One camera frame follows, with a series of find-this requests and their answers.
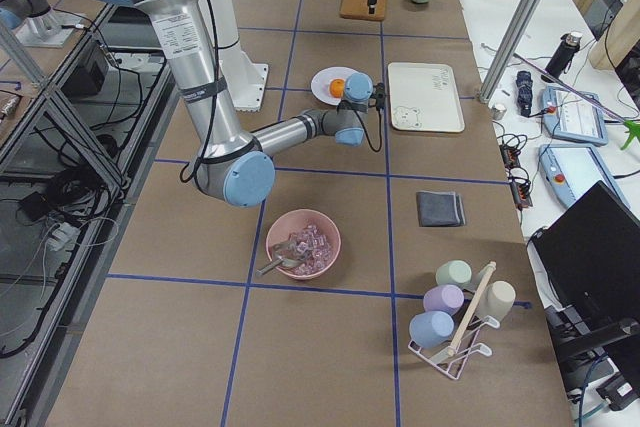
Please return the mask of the blue cup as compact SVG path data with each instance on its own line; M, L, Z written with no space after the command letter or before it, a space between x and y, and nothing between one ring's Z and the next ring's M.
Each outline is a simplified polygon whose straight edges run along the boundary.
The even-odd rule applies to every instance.
M454 329L453 318L443 311L415 315L409 323L412 341L422 348L432 348L446 341Z

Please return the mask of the cream bear tray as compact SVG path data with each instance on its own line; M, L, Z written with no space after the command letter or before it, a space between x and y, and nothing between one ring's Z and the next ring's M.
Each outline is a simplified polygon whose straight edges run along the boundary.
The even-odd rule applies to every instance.
M446 64L387 66L391 124L400 131L461 133L465 129L454 72Z

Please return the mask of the folded grey cloth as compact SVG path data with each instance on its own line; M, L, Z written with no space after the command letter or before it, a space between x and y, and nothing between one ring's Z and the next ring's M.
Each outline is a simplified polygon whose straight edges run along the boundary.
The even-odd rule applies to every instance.
M421 227L458 227L466 224L462 197L454 191L416 193Z

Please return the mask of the aluminium frame post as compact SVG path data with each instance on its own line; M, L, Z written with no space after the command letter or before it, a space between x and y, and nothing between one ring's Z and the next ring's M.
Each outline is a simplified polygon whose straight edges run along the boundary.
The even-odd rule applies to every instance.
M481 103L487 104L493 96L539 2L540 0L519 1L478 92L477 97Z

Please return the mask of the black water bottle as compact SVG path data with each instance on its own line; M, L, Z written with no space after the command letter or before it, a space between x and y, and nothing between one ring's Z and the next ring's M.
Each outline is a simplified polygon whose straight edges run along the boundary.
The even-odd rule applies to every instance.
M559 78L570 66L576 53L580 51L582 37L583 33L579 31L563 34L544 71L554 78Z

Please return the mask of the pale green cup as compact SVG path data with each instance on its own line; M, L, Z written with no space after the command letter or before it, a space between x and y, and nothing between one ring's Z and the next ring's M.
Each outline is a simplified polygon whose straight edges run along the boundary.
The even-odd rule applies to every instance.
M464 260L451 260L442 264L435 273L436 284L455 285L466 289L472 279L471 266Z

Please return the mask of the white round plate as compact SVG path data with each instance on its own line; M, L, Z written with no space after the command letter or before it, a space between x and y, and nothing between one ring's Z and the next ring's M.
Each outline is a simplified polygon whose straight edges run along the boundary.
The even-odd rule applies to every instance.
M335 78L342 78L345 80L345 85L346 85L346 80L355 72L356 72L355 69L352 69L349 67L342 67L342 66L333 66L333 67L325 68L319 71L318 73L316 73L315 76L312 78L311 91L319 101L328 105L337 106L342 100L342 97L340 99L331 97L331 95L328 92L328 86L330 81Z

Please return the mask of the pink bowl with ice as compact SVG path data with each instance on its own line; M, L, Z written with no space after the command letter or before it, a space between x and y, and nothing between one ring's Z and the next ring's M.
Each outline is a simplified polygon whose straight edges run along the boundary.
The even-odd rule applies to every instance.
M341 235L334 221L326 214L310 209L287 212L272 224L265 240L269 262L272 246L285 241L295 243L303 263L290 270L281 267L273 270L295 280L310 280L328 271L341 249Z

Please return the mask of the beige cup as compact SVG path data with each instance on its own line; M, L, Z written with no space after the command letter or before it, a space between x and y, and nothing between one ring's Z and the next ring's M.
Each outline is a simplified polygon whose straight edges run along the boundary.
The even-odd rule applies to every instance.
M512 309L516 298L514 287L506 281L495 281L487 288L485 312L502 321Z

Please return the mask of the folded navy umbrella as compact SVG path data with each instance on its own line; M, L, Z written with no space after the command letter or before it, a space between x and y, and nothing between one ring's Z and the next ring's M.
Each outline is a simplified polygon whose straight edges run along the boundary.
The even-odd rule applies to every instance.
M523 117L530 117L533 104L533 80L528 71L520 70L517 72L516 90L516 105L519 109L519 114Z

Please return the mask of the small metal cup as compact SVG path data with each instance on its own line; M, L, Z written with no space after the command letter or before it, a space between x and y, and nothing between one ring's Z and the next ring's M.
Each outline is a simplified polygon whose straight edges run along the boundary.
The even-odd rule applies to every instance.
M501 103L496 103L491 107L491 115L492 119L495 121L500 121L504 118L506 114L507 108L505 105Z

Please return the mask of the black monitor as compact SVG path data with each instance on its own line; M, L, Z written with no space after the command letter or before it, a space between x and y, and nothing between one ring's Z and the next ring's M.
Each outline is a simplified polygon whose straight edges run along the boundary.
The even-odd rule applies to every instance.
M639 220L599 181L532 241L561 304L587 328L556 342L557 359L602 348L638 390L639 335L623 328L639 320Z

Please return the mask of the lilac cup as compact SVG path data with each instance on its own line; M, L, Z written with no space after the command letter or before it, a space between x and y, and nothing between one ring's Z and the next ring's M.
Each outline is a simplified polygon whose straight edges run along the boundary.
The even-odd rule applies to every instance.
M428 290L423 296L425 312L441 311L454 316L464 303L463 291L453 284L439 285Z

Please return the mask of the metal scoop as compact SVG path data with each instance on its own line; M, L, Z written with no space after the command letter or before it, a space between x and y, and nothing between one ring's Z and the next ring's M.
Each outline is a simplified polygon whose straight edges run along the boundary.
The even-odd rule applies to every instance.
M285 241L275 244L271 248L272 260L257 270L258 276L263 276L276 267L290 270L303 263L302 257L297 253L295 243Z

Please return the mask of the orange mandarin fruit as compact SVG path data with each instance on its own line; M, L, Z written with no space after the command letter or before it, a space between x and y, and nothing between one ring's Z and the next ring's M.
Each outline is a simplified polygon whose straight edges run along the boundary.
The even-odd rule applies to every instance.
M340 99L345 89L345 80L342 78L332 79L328 86L328 92L332 98Z

